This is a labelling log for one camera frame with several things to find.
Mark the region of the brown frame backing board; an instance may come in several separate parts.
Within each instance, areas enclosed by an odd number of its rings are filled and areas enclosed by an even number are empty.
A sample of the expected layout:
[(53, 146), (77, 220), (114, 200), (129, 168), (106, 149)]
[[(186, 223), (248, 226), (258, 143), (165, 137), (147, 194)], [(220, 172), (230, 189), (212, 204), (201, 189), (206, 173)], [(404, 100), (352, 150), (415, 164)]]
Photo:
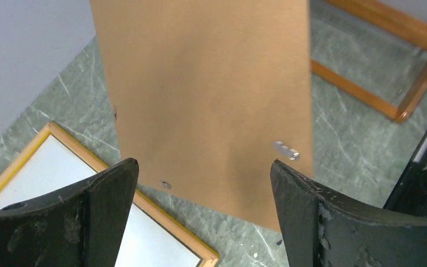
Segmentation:
[(274, 160), (311, 176), (308, 1), (91, 1), (140, 184), (278, 231)]

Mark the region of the yellow wooden picture frame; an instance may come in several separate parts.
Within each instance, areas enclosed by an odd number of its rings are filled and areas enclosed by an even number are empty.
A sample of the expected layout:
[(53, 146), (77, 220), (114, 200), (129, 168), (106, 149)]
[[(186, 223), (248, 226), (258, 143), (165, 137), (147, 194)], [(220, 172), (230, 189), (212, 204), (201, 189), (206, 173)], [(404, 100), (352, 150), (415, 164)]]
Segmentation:
[[(1, 174), (0, 191), (3, 189), (4, 185), (6, 185), (17, 173), (17, 170), (30, 159), (38, 147), (43, 144), (46, 138), (50, 135), (54, 136), (58, 141), (62, 142), (64, 146), (66, 146), (81, 160), (92, 167), (96, 173), (106, 169), (107, 165), (103, 161), (101, 161), (97, 156), (95, 156), (92, 152), (76, 141), (65, 130), (60, 128), (55, 123), (50, 122), (40, 130), (35, 138)], [(170, 234), (172, 234), (175, 238), (177, 238), (183, 244), (187, 245), (189, 249), (200, 256), (200, 266), (215, 266), (217, 264), (220, 258), (217, 252), (215, 252), (199, 238), (197, 238), (192, 232), (187, 230), (174, 218), (169, 216), (140, 191), (136, 191), (132, 204), (140, 206), (143, 211), (147, 212), (148, 215), (155, 220), (155, 222), (163, 226)]]

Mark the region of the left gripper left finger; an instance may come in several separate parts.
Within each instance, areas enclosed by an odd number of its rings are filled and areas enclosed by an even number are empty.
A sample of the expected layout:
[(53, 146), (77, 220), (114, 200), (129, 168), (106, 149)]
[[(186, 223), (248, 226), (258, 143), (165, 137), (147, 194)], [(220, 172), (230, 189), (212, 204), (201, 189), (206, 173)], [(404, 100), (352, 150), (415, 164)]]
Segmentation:
[(0, 266), (114, 266), (138, 175), (127, 158), (0, 209)]

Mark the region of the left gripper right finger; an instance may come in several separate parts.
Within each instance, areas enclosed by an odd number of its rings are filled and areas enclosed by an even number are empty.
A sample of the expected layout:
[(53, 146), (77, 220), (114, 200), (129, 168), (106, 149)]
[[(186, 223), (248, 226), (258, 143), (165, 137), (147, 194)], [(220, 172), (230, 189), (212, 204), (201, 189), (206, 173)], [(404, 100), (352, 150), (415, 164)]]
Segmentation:
[(270, 181), (290, 266), (427, 266), (427, 218), (357, 201), (279, 160)]

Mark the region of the building and sky photo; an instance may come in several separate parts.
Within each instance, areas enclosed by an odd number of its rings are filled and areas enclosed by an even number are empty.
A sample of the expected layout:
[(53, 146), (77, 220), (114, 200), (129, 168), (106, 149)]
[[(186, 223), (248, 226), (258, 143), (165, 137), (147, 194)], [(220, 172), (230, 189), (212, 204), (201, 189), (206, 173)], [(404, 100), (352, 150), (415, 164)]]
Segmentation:
[[(50, 135), (0, 191), (0, 209), (96, 174)], [(200, 266), (201, 258), (136, 204), (131, 205), (116, 266)]]

